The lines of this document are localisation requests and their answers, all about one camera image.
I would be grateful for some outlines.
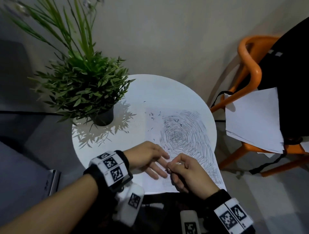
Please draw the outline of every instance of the pencil drawing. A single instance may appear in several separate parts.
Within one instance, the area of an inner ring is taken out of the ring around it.
[[[216,184],[221,184],[220,171],[206,134],[206,128],[197,112],[181,111],[163,117],[160,146],[177,156],[185,153],[194,157]]]

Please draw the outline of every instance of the table top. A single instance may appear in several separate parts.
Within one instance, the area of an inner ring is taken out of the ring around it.
[[[198,111],[207,129],[212,151],[217,142],[217,130],[206,103],[192,89],[178,81],[157,75],[130,75],[136,79],[130,84],[125,97],[114,106],[114,120],[104,127],[85,123],[72,125],[72,142],[76,155],[87,168],[92,158],[108,150],[126,150],[145,141],[146,108],[170,108]],[[141,174],[133,181],[142,185]]]

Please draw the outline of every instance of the gray floor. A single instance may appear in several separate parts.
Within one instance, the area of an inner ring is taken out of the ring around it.
[[[83,173],[72,145],[70,122],[56,123],[57,116],[46,117],[26,142],[26,148],[49,168],[62,172],[59,188],[67,186]],[[240,146],[225,134],[218,123],[215,154],[218,162]],[[248,153],[222,171],[226,188],[254,219],[257,233],[309,233],[309,172],[303,168],[263,178],[246,171],[273,161],[264,154]],[[276,166],[288,162],[282,159]]]

